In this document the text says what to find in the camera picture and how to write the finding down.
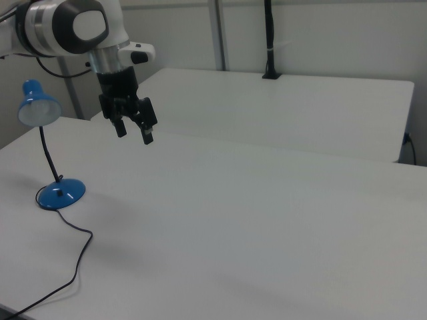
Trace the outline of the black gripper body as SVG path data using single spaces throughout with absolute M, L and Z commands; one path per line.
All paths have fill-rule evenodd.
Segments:
M 115 121 L 125 116 L 132 121 L 140 120 L 134 67 L 116 73 L 98 73 L 97 78 L 102 91 L 99 101 L 105 119 Z

